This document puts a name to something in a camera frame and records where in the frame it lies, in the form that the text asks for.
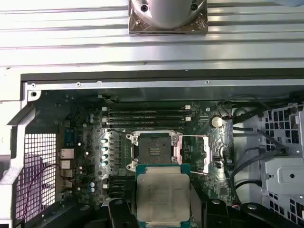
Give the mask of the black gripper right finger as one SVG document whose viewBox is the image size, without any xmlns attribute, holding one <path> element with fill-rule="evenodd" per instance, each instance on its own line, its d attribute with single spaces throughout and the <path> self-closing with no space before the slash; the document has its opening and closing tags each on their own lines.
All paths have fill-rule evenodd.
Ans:
<svg viewBox="0 0 304 228">
<path fill-rule="evenodd" d="M 199 228 L 299 228 L 300 225 L 257 203 L 234 209 L 203 191 L 190 190 L 190 210 Z"/>
</svg>

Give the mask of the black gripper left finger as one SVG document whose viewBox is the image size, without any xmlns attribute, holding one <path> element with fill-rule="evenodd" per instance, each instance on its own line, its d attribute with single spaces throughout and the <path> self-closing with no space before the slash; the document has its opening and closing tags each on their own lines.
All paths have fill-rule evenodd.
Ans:
<svg viewBox="0 0 304 228">
<path fill-rule="evenodd" d="M 114 199 L 99 209 L 87 209 L 71 221 L 72 228 L 135 228 L 137 219 L 128 203 Z"/>
</svg>

